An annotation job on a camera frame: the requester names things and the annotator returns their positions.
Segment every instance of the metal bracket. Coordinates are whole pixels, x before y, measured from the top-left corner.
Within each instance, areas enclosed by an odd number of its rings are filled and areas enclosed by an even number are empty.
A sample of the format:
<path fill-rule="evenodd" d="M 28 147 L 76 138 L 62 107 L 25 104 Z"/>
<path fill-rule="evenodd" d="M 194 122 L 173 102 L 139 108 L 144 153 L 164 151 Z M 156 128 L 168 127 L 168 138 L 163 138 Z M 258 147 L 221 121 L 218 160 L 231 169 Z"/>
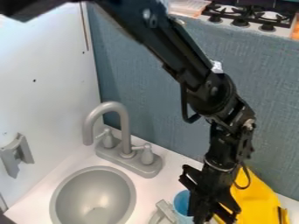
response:
<path fill-rule="evenodd" d="M 26 137 L 19 133 L 11 143 L 0 149 L 0 156 L 7 173 L 14 179 L 17 178 L 19 172 L 18 164 L 22 161 L 34 164 Z"/>

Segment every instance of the faucet handle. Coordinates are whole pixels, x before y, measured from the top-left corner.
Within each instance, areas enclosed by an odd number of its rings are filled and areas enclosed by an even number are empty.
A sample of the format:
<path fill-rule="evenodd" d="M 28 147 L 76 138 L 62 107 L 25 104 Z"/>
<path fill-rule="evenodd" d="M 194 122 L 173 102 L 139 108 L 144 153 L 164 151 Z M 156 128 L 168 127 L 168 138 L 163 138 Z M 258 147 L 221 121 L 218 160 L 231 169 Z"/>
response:
<path fill-rule="evenodd" d="M 112 134 L 112 130 L 108 128 L 104 129 L 104 131 L 96 136 L 95 139 L 101 139 L 105 149 L 112 149 L 117 145 L 117 141 Z"/>
<path fill-rule="evenodd" d="M 144 145 L 141 145 L 141 146 L 133 146 L 132 150 L 133 151 L 143 150 L 143 154 L 141 156 L 141 161 L 144 165 L 151 165 L 152 163 L 154 163 L 155 155 L 151 149 L 150 143 L 145 143 Z"/>

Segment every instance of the blue cup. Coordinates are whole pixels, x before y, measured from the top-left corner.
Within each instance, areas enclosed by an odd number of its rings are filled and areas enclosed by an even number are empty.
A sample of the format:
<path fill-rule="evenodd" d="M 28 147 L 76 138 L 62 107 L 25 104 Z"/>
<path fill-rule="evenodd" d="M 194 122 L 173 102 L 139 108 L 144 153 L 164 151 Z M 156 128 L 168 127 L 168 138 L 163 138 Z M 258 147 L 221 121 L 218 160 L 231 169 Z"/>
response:
<path fill-rule="evenodd" d="M 177 214 L 179 224 L 194 224 L 193 216 L 188 216 L 190 192 L 179 192 L 173 200 L 173 208 Z"/>

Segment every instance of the white countertop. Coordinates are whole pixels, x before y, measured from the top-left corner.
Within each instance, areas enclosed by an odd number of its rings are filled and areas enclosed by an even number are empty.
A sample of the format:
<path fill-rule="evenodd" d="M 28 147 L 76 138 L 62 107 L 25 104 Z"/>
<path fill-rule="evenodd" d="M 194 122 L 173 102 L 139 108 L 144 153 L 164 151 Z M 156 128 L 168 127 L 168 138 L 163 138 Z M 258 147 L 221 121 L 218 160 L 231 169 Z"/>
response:
<path fill-rule="evenodd" d="M 120 131 L 113 129 L 117 137 Z M 146 141 L 133 136 L 132 144 L 142 145 Z M 94 147 L 81 146 L 75 155 L 70 156 L 39 184 L 31 189 L 19 202 L 11 207 L 5 215 L 17 224 L 52 224 L 49 214 L 49 204 L 53 192 L 59 183 L 72 173 L 94 165 L 114 167 L 133 181 L 136 187 L 136 207 L 126 224 L 146 224 L 156 211 L 159 200 L 172 202 L 174 195 L 184 190 L 178 182 L 182 173 L 182 165 L 188 164 L 201 168 L 202 164 L 193 159 L 179 155 L 171 150 L 152 144 L 152 150 L 163 158 L 163 169 L 155 178 L 142 178 L 119 165 L 99 158 L 94 153 Z M 299 202 L 278 194 L 282 207 L 289 210 L 291 223 L 299 223 Z"/>

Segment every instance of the stove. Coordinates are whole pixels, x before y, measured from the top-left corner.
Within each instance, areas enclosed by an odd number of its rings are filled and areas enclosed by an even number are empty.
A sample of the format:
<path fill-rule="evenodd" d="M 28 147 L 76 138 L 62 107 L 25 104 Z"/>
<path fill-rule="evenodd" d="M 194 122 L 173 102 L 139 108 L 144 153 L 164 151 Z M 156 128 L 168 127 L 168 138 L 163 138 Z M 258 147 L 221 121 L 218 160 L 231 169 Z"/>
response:
<path fill-rule="evenodd" d="M 213 24 L 232 25 L 289 37 L 296 22 L 296 13 L 274 7 L 226 5 L 211 2 L 202 11 L 199 19 Z"/>

